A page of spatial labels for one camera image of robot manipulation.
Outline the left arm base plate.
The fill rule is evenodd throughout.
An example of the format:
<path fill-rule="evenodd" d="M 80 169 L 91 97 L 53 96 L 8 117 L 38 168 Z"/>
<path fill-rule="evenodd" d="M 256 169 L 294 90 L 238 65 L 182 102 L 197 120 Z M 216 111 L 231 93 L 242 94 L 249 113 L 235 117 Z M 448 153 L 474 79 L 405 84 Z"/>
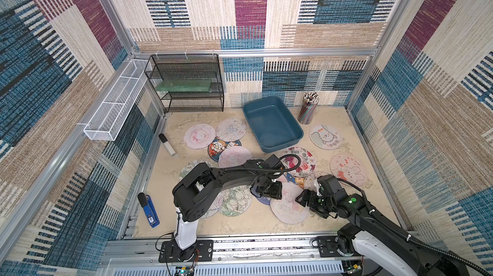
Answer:
<path fill-rule="evenodd" d="M 197 240 L 185 250 L 172 240 L 162 244 L 158 261 L 159 263 L 210 262 L 213 258 L 213 250 L 213 240 Z"/>

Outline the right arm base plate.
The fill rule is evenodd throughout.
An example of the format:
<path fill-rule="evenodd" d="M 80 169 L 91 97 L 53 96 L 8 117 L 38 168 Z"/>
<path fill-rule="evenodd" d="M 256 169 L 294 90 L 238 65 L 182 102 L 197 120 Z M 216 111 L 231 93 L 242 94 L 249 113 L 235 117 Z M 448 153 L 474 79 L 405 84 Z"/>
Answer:
<path fill-rule="evenodd" d="M 359 257 L 360 255 L 353 249 L 343 249 L 343 243 L 338 242 L 337 236 L 319 236 L 312 243 L 312 247 L 317 249 L 320 257 Z"/>

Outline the navy bunny coaster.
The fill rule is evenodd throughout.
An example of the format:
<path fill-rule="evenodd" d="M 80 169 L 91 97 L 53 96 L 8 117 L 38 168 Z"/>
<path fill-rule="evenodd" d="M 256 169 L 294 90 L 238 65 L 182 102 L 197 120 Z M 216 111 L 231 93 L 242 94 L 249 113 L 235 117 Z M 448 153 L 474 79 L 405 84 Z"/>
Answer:
<path fill-rule="evenodd" d="M 264 205 L 270 205 L 270 201 L 271 201 L 270 198 L 262 196 L 262 197 L 257 197 L 256 199 Z"/>

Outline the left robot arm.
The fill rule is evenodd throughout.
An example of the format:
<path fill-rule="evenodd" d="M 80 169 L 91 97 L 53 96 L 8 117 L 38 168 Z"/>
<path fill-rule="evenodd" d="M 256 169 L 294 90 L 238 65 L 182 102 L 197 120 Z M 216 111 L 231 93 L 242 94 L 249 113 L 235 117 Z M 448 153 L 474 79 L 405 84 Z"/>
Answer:
<path fill-rule="evenodd" d="M 172 190 L 178 214 L 173 235 L 177 248 L 181 251 L 196 249 L 198 221 L 221 192 L 248 186 L 257 197 L 280 199 L 282 183 L 277 179 L 288 171 L 275 155 L 266 160 L 246 160 L 229 168 L 212 168 L 205 162 L 197 164 Z"/>

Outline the pale pink unicorn coaster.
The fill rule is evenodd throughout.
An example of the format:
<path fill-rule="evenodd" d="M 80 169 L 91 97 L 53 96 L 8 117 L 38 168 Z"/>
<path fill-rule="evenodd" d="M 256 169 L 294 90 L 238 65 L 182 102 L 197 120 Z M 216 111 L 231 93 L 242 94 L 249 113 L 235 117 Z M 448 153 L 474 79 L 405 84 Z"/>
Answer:
<path fill-rule="evenodd" d="M 271 210 L 278 220 L 289 225 L 296 225 L 309 216 L 309 208 L 295 201 L 302 192 L 303 190 L 293 183 L 282 183 L 282 198 L 270 201 Z"/>

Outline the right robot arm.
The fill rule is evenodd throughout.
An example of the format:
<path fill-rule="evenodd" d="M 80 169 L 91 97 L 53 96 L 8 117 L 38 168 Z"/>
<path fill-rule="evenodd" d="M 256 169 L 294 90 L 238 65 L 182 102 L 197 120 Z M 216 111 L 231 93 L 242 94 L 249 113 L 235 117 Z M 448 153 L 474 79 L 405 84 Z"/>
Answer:
<path fill-rule="evenodd" d="M 295 201 L 321 218 L 343 218 L 349 223 L 337 235 L 342 255 L 357 253 L 392 275 L 480 275 L 488 271 L 451 252 L 417 239 L 390 221 L 367 199 L 362 189 L 348 194 L 350 183 L 332 174 L 317 180 L 317 190 L 304 190 Z"/>

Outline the green flower outline coaster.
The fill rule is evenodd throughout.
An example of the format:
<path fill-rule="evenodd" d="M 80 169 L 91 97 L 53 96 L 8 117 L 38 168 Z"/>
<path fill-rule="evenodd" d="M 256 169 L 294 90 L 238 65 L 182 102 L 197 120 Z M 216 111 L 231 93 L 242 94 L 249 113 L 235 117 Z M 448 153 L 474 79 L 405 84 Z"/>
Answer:
<path fill-rule="evenodd" d="M 233 187 L 220 194 L 223 196 L 220 213 L 227 217 L 243 214 L 250 207 L 253 199 L 248 186 Z"/>

